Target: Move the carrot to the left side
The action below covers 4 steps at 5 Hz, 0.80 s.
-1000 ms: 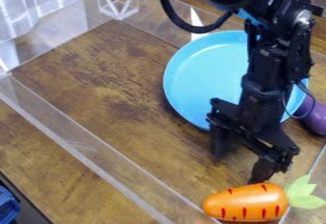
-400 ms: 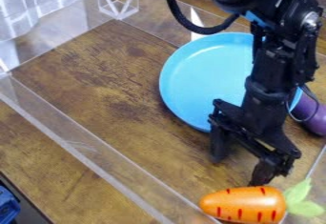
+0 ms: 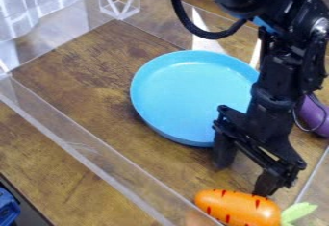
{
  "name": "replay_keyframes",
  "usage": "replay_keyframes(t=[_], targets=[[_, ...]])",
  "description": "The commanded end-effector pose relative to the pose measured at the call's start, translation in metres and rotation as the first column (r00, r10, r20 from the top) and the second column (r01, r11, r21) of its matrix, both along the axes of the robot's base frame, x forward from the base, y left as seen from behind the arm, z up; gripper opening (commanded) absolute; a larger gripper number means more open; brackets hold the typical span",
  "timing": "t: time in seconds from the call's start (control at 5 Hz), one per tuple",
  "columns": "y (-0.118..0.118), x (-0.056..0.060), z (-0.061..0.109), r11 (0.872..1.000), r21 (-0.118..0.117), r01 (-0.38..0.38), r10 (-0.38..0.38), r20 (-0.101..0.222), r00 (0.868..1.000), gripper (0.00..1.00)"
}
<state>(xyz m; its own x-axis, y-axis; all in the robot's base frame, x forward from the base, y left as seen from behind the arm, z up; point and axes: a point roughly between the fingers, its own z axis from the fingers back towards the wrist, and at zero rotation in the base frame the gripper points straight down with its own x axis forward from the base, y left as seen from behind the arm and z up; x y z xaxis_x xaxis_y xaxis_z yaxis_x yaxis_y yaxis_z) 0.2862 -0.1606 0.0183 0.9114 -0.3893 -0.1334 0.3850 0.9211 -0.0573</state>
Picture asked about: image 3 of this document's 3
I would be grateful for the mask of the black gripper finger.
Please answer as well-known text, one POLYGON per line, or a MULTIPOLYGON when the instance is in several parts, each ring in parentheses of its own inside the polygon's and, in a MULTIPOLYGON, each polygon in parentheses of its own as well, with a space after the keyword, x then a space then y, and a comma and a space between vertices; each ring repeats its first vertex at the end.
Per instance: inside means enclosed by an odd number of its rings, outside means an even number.
POLYGON ((282 187, 283 176, 274 169, 263 169, 254 184, 253 194, 263 197, 271 196, 282 187))
POLYGON ((234 140, 223 134, 214 135, 213 160, 218 169, 226 168, 235 159, 237 146, 234 140))

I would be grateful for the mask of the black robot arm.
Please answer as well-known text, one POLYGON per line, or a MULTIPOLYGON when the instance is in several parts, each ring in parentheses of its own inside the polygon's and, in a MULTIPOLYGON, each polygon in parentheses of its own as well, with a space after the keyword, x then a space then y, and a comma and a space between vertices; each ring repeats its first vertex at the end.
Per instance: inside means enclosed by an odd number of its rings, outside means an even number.
POLYGON ((235 17, 259 26, 257 82, 247 110, 218 107, 214 163, 225 168, 243 152, 262 167, 253 193, 269 196, 290 187, 306 162, 289 143, 294 110, 321 89, 329 41, 329 8, 322 0, 214 0, 235 17))

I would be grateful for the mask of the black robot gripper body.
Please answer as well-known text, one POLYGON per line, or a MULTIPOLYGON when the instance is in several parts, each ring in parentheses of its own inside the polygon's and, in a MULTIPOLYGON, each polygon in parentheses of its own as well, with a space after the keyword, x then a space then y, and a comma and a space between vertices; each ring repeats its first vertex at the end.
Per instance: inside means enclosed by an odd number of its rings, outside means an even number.
POLYGON ((283 187, 290 187, 306 162, 289 142, 293 128, 293 109, 302 99, 294 91, 277 92, 253 87, 251 98, 242 113, 227 105, 219 105, 214 134, 234 140, 237 151, 263 169, 274 169, 283 176, 283 187))

